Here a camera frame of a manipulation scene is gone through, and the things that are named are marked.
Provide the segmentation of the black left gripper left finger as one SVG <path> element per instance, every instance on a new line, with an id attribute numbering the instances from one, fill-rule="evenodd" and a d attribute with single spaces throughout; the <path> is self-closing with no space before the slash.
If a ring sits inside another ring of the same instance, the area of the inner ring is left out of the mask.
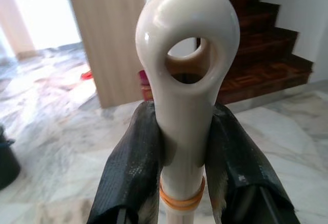
<path id="1" fill-rule="evenodd" d="M 154 103 L 144 101 L 106 161 L 88 223 L 157 223 L 164 157 Z"/>

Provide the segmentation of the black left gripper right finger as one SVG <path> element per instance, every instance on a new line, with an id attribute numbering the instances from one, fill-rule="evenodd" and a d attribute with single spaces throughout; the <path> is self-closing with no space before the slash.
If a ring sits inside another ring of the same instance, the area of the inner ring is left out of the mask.
<path id="1" fill-rule="evenodd" d="M 235 115 L 217 104 L 205 156 L 216 223 L 299 223 L 271 163 Z"/>

